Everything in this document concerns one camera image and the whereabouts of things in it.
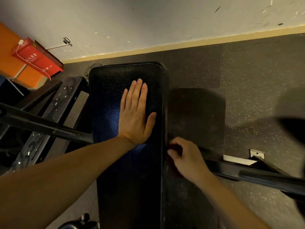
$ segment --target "fire extinguisher box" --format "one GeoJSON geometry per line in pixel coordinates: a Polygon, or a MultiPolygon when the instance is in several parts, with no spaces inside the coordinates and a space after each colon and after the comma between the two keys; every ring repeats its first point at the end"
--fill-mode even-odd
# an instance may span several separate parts
{"type": "Polygon", "coordinates": [[[63,71],[63,64],[38,42],[34,42],[30,38],[26,38],[19,47],[14,48],[12,55],[47,78],[63,71]]]}

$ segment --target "gray wall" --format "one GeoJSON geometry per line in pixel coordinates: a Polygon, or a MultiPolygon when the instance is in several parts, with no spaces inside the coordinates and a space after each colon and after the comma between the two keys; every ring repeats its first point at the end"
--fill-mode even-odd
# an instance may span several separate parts
{"type": "Polygon", "coordinates": [[[60,60],[305,24],[305,0],[0,0],[0,21],[60,60]]]}

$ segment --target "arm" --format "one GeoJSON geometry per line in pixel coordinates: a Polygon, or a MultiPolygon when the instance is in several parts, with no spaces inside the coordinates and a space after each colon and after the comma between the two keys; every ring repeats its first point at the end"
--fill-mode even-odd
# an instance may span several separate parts
{"type": "Polygon", "coordinates": [[[176,137],[170,144],[178,144],[183,149],[182,156],[168,150],[179,172],[201,189],[228,225],[236,229],[271,229],[209,171],[194,143],[176,137]]]}
{"type": "Polygon", "coordinates": [[[156,118],[151,113],[145,123],[146,95],[141,79],[125,89],[117,137],[0,177],[0,228],[47,227],[105,169],[145,142],[156,118]]]}

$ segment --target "person's left hand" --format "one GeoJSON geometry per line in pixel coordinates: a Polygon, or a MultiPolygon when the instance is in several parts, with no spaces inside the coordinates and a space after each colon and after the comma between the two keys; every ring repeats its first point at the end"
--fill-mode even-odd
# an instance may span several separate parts
{"type": "Polygon", "coordinates": [[[118,136],[127,137],[134,146],[149,138],[156,121],[157,113],[152,112],[145,122],[146,96],[147,84],[138,79],[132,81],[129,91],[124,90],[121,100],[118,136]]]}

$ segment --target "black leather cushion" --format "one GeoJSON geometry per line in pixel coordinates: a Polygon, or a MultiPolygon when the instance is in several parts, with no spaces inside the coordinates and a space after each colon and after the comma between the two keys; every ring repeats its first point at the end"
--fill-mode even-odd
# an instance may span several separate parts
{"type": "Polygon", "coordinates": [[[118,134],[120,100],[141,78],[148,85],[146,117],[157,112],[146,143],[129,151],[97,179],[101,228],[159,228],[162,151],[166,137],[167,70],[157,62],[93,68],[89,75],[94,142],[118,134]]]}

